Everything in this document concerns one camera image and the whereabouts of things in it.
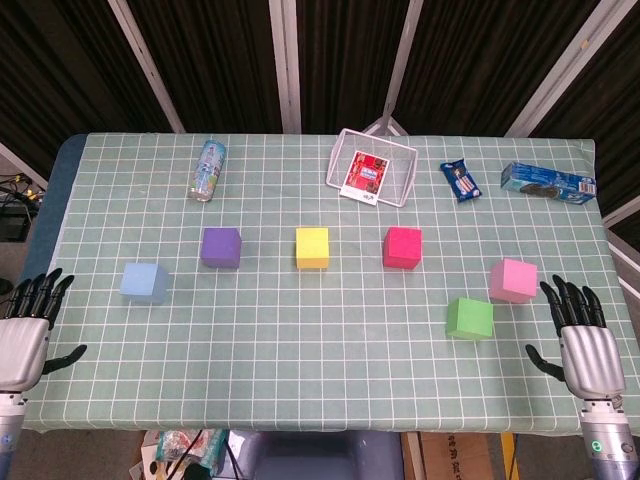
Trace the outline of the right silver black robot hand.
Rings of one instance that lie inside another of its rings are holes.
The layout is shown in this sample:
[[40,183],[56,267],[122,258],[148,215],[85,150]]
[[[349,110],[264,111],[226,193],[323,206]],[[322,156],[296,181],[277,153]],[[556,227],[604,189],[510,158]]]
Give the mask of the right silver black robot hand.
[[611,400],[626,390],[626,382],[616,339],[607,327],[604,310],[596,293],[554,275],[551,284],[540,288],[549,303],[559,341],[562,363],[542,358],[531,344],[525,346],[533,365],[566,384],[577,398],[588,401]]

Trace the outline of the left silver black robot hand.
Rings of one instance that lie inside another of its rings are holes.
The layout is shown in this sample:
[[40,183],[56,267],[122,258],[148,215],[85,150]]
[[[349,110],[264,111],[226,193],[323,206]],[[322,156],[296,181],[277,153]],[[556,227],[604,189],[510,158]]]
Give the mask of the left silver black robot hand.
[[49,375],[77,362],[87,350],[78,345],[71,353],[49,359],[47,352],[72,275],[57,268],[17,285],[1,312],[1,392],[19,394]]

